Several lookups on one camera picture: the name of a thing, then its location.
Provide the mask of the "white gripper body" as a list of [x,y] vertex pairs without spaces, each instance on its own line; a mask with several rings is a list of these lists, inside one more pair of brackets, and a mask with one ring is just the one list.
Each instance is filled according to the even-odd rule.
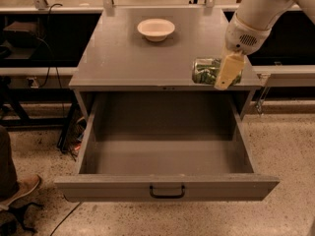
[[250,55],[261,48],[270,33],[270,29],[260,30],[247,26],[234,14],[225,32],[225,53]]

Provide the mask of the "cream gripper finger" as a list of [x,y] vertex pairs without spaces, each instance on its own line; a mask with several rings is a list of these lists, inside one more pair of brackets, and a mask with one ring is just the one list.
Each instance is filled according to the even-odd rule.
[[226,90],[244,69],[244,66],[244,55],[241,51],[231,51],[225,48],[222,52],[215,88]]

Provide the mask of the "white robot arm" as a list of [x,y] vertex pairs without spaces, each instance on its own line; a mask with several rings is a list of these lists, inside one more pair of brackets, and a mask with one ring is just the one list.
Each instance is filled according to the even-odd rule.
[[242,0],[228,23],[215,88],[227,89],[244,69],[246,55],[258,51],[279,17],[293,4],[315,23],[315,0]]

